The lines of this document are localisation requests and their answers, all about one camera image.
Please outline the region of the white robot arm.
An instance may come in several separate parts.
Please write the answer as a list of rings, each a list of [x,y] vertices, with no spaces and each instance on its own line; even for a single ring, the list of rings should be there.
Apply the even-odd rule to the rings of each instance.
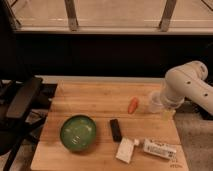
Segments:
[[[148,110],[151,113],[176,110],[186,98],[196,103],[204,120],[213,121],[213,86],[205,79],[208,69],[201,61],[191,61],[169,69],[160,91],[149,95]]]

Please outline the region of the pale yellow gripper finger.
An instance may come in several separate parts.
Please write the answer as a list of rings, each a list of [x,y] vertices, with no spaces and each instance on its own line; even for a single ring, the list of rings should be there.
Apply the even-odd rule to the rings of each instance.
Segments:
[[[162,112],[162,118],[164,120],[169,120],[169,119],[172,119],[173,118],[173,115],[175,114],[175,111],[174,110],[164,110]]]

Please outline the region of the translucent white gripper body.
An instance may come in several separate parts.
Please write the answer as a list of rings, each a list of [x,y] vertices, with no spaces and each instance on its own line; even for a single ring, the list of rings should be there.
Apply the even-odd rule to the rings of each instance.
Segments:
[[[166,107],[161,102],[160,92],[159,91],[151,92],[148,98],[148,111],[150,113],[160,113],[165,110],[168,110],[168,107]]]

